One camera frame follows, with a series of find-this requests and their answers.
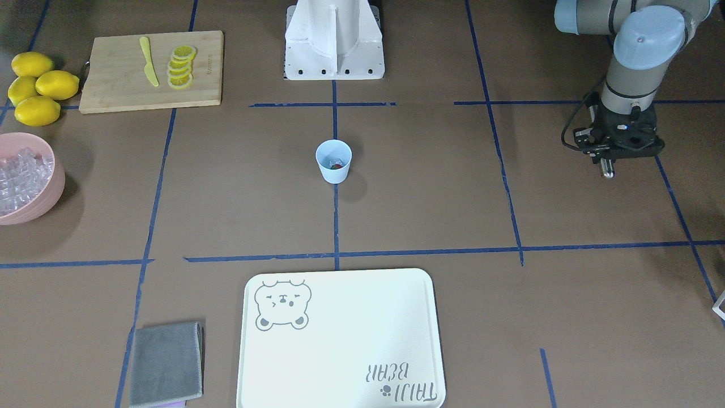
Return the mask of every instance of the bowl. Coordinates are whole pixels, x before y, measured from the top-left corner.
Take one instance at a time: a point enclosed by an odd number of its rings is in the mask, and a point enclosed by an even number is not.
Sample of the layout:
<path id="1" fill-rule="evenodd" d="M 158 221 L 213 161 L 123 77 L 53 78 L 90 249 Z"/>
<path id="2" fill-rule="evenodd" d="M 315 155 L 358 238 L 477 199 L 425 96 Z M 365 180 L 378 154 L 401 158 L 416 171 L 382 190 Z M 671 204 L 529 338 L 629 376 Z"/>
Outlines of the bowl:
<path id="1" fill-rule="evenodd" d="M 35 198 L 16 211 L 0 216 L 0 225 L 21 224 L 42 216 L 58 202 L 65 188 L 63 165 L 45 140 L 22 132 L 0 134 L 0 158 L 10 158 L 26 147 L 37 155 L 52 158 L 53 171 L 50 180 Z"/>

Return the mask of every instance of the wooden cutting board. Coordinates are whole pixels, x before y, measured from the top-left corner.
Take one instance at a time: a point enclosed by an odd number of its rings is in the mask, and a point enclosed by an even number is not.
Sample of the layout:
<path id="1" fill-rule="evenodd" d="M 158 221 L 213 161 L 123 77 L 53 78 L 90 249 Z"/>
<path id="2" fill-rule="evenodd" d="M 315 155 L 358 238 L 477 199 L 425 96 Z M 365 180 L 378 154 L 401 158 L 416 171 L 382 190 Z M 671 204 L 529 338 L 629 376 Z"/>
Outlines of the wooden cutting board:
<path id="1" fill-rule="evenodd" d="M 159 86 L 146 79 L 146 60 L 138 40 L 149 37 Z M 194 82 L 176 90 L 167 85 L 166 70 L 177 46 L 196 47 Z M 221 31 L 98 37 L 91 51 L 88 79 L 80 96 L 81 113 L 219 105 L 222 99 L 224 34 Z"/>

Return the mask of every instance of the knife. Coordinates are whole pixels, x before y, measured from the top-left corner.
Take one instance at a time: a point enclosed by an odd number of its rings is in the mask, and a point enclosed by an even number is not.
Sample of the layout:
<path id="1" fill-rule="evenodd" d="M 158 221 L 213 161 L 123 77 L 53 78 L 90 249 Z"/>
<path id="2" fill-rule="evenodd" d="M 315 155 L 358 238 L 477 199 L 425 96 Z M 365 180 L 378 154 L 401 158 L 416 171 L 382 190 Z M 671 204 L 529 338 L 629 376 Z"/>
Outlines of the knife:
<path id="1" fill-rule="evenodd" d="M 146 78 L 153 86 L 159 86 L 159 80 L 156 78 L 156 71 L 154 71 L 154 63 L 151 62 L 151 47 L 149 45 L 149 37 L 141 37 L 138 40 L 141 43 L 141 50 L 144 52 L 144 58 L 146 58 L 146 66 L 144 66 L 144 73 Z"/>

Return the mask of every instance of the bowl of ice cubes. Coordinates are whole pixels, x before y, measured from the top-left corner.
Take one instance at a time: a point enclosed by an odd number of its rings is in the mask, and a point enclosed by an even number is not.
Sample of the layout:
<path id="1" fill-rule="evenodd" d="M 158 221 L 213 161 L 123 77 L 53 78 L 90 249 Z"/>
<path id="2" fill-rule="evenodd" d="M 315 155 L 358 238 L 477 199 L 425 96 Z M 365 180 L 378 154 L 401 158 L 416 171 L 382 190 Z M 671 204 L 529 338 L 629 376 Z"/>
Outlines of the bowl of ice cubes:
<path id="1" fill-rule="evenodd" d="M 0 134 L 0 225 L 42 216 L 64 187 L 63 166 L 45 140 L 29 133 Z"/>

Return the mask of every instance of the cartoon bear face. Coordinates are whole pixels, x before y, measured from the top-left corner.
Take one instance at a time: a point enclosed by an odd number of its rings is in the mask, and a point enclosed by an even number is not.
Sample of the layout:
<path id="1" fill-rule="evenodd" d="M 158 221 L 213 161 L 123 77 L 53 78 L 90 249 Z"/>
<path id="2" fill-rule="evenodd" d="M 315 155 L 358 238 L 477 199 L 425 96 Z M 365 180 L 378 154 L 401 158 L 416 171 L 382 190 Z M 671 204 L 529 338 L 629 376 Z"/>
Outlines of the cartoon bear face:
<path id="1" fill-rule="evenodd" d="M 273 285 L 263 283 L 254 293 L 254 301 L 260 315 L 257 317 L 257 328 L 267 331 L 273 325 L 292 325 L 295 329 L 307 326 L 307 302 L 312 291 L 304 282 L 295 285 L 290 281 L 275 282 Z"/>

